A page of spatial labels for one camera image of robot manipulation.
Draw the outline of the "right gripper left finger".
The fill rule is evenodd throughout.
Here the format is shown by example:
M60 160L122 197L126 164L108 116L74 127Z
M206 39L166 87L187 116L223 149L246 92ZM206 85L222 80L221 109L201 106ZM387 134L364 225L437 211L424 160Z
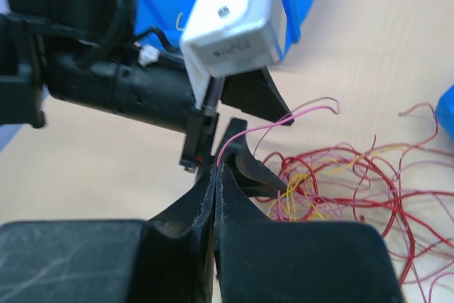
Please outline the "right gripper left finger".
M216 171L147 222L141 246L142 302L210 302Z

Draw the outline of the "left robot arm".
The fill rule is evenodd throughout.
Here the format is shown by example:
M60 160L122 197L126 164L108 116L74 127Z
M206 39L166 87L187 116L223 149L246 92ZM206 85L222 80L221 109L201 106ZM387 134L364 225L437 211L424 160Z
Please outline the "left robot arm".
M1 16L1 123L45 125L43 93L183 133L181 165L227 163L249 197L283 181L256 160L233 119L211 153L218 103L292 124L270 73L287 18L281 0L196 0L178 45L135 31L138 0L7 0Z

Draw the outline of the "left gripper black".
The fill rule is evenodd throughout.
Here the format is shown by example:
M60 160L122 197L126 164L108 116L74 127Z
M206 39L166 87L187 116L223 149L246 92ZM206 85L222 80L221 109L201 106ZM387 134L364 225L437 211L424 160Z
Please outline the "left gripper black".
M56 99L183 133L179 163L190 172L211 159L216 107L223 88L220 80L210 80L202 107L197 109L184 70L162 62L141 67L137 62L109 60L82 70L74 54L57 52L48 57L45 82Z

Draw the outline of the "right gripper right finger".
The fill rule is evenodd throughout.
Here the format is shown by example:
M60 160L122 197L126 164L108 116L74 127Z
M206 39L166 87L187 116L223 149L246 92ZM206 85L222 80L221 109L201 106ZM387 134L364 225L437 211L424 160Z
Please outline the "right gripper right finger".
M242 192L229 166L217 170L215 208L217 275L223 302L276 302L268 219Z

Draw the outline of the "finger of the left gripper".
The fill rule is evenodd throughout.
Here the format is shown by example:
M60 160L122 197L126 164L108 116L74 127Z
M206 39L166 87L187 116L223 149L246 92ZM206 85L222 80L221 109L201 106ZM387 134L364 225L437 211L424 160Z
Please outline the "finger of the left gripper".
M228 139L245 131L247 125L248 122L243 119L230 120L214 156L214 164L217 163L217 157L221 156L221 162L230 167L239 188L247 197L277 198L277 193L285 192L287 186L273 171L255 159L245 136L235 138L221 152Z
M221 103L269 122L278 122L291 113L267 67L228 76Z

